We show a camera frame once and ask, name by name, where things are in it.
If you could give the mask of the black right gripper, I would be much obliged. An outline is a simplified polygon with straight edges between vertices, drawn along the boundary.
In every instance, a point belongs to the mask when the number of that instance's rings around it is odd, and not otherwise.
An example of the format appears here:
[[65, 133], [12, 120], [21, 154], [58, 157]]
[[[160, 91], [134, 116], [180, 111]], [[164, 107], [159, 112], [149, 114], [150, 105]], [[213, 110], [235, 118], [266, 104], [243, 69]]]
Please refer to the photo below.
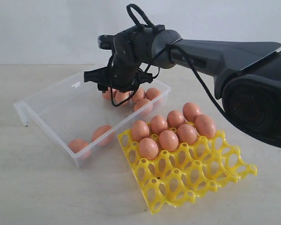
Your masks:
[[127, 66], [117, 55], [110, 57], [107, 67], [84, 71], [84, 82], [97, 83], [102, 93], [112, 89], [120, 92], [136, 91], [143, 83], [152, 83], [153, 74], [141, 70], [140, 63]]

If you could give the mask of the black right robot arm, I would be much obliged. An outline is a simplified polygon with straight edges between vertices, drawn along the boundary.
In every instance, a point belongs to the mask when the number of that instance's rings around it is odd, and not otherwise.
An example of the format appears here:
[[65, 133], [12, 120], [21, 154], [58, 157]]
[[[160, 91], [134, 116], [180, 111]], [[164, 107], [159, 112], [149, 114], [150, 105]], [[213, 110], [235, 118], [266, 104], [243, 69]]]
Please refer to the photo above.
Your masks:
[[163, 25], [135, 25], [116, 35], [101, 35], [100, 49], [111, 50], [108, 65], [84, 72], [100, 91], [135, 91], [158, 68], [176, 65], [213, 77], [208, 96], [221, 114], [249, 136], [281, 148], [281, 43], [183, 39]]

